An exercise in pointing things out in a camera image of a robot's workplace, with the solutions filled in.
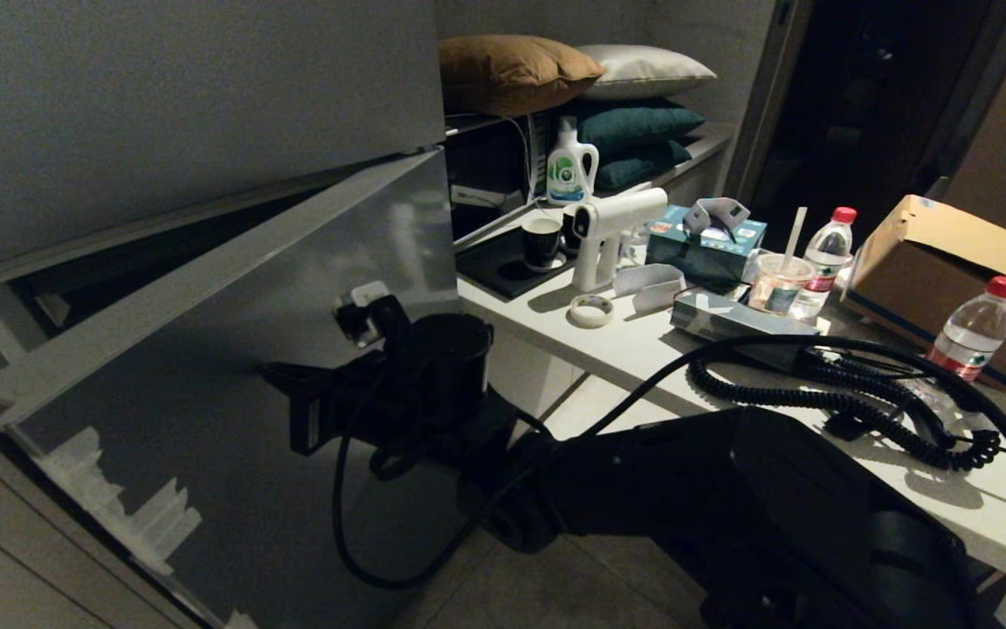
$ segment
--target bottle label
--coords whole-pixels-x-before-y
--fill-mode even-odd
[[[961,375],[965,381],[973,381],[989,363],[993,351],[977,351],[957,345],[946,334],[939,334],[926,358],[927,361],[934,362],[943,369]]]
[[[806,290],[810,292],[830,292],[833,288],[833,280],[837,279],[837,274],[841,271],[843,264],[817,264],[814,266],[814,279],[806,283]]]

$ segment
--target spray gun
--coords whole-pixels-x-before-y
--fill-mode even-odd
[[[662,188],[576,203],[573,232],[581,244],[573,268],[573,286],[592,292],[612,283],[626,231],[662,218],[666,203]]]

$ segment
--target refrigerator door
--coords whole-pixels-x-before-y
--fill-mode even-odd
[[[383,626],[406,593],[348,576],[330,524],[334,443],[288,450],[264,361],[362,350],[334,298],[380,280],[411,318],[458,309],[439,150],[381,164],[165,275],[0,371],[0,429],[212,626]],[[394,578],[459,528],[455,478],[348,462],[348,544]]]
[[[433,3],[0,0],[0,262],[444,138]]]

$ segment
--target detergent bottle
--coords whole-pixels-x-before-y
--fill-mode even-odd
[[[584,167],[584,156],[592,162]],[[576,119],[559,120],[558,146],[546,161],[546,195],[553,204],[582,202],[593,195],[600,153],[592,144],[576,141]]]

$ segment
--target coiled cable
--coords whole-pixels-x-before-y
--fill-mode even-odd
[[[973,445],[967,450],[947,450],[945,447],[935,445],[935,443],[914,434],[913,431],[896,422],[891,415],[884,414],[883,411],[877,409],[874,404],[851,397],[851,395],[786,388],[758,388],[723,381],[709,371],[709,363],[718,361],[718,359],[722,359],[722,354],[703,354],[694,357],[688,363],[690,378],[706,394],[713,395],[713,397],[728,402],[756,404],[756,406],[826,409],[836,411],[838,414],[848,414],[862,422],[867,429],[878,431],[883,437],[896,443],[910,457],[943,470],[983,468],[999,453],[999,434],[996,434],[995,431],[973,431]],[[918,407],[926,408],[926,404],[921,403],[909,390],[895,385],[893,382],[865,378],[861,374],[850,374],[847,371],[828,366],[826,363],[818,365],[818,363],[807,362],[806,366],[795,375],[830,383],[830,385],[855,388],[891,403],[906,402],[915,412],[918,411]],[[910,402],[909,399],[913,399],[916,404]]]
[[[563,442],[561,447],[558,449],[558,454],[565,453],[566,451],[572,449],[572,447],[578,447],[588,440],[595,439],[596,435],[600,434],[600,431],[603,431],[608,426],[612,425],[612,423],[615,422],[620,415],[624,414],[627,409],[630,409],[632,404],[642,399],[644,395],[647,395],[647,391],[650,391],[651,389],[654,389],[655,386],[658,386],[659,382],[665,379],[667,375],[673,374],[679,367],[686,366],[688,363],[694,362],[698,358],[709,358],[710,355],[721,355],[734,347],[743,346],[838,347],[838,349],[864,351],[864,353],[877,354],[886,358],[894,359],[894,361],[902,362],[903,365],[917,369],[919,373],[928,374],[930,377],[935,378],[939,385],[958,402],[959,407],[966,411],[979,412],[979,414],[985,415],[985,417],[989,418],[991,423],[997,427],[999,434],[1003,435],[1003,438],[1006,439],[1006,415],[1003,414],[1003,411],[999,410],[999,407],[996,407],[996,404],[993,401],[985,398],[985,395],[968,385],[965,380],[957,377],[957,375],[951,374],[950,371],[943,370],[942,367],[935,365],[934,362],[929,362],[926,359],[918,357],[918,355],[907,354],[904,351],[893,349],[893,347],[886,347],[878,345],[878,343],[875,342],[859,339],[843,337],[814,337],[814,335],[805,334],[776,334],[750,335],[750,337],[725,339],[713,342],[711,345],[698,347],[698,349],[690,351],[688,354],[679,355],[678,358],[674,359],[674,361],[667,362],[665,366],[661,367],[658,371],[655,371],[651,377],[648,377],[643,380],[642,383],[639,383],[639,385],[635,387],[635,389],[632,390],[626,399],[618,404],[618,406],[616,406],[612,411],[608,412],[605,417],[600,418],[595,425],[589,427],[584,433],[579,435],[578,438]],[[810,391],[798,391],[798,394],[809,392]]]

